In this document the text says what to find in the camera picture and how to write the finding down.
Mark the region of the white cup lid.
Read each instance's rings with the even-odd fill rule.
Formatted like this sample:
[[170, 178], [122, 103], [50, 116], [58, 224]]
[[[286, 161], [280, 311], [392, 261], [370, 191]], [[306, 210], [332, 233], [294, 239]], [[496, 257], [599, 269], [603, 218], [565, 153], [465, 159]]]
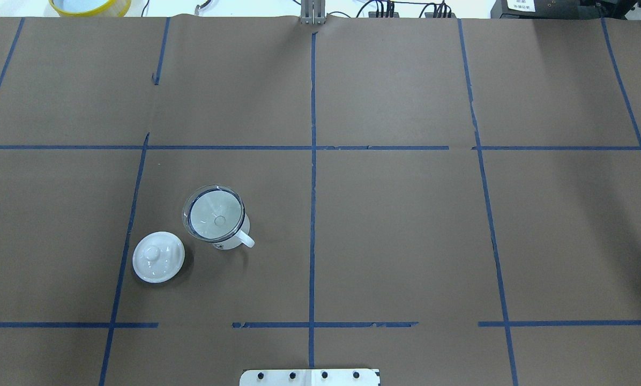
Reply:
[[132, 267], [142, 281], [166, 283], [185, 262], [183, 242], [170, 232], [154, 232], [141, 239], [132, 254]]

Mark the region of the yellow tape roll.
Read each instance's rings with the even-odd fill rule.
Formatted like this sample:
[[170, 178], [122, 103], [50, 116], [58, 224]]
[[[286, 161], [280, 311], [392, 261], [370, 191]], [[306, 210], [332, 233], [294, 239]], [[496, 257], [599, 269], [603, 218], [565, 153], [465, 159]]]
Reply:
[[61, 17], [124, 17], [132, 1], [49, 1]]

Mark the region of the black computer box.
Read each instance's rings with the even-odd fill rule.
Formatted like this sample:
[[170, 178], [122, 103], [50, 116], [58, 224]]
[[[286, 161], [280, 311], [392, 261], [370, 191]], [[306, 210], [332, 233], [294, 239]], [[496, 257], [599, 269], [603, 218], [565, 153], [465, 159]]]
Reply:
[[638, 1], [496, 1], [491, 19], [624, 19]]

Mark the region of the aluminium frame post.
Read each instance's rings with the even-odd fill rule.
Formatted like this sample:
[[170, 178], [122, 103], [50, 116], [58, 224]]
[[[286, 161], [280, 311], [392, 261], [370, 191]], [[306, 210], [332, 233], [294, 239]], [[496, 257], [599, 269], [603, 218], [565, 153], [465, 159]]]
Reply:
[[325, 0], [300, 0], [300, 22], [302, 25], [322, 25], [326, 23]]

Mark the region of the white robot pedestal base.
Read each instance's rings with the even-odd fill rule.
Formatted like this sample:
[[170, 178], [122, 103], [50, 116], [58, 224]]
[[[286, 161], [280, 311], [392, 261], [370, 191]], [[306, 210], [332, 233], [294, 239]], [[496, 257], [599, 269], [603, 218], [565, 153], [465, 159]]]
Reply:
[[380, 385], [378, 369], [251, 369], [240, 385]]

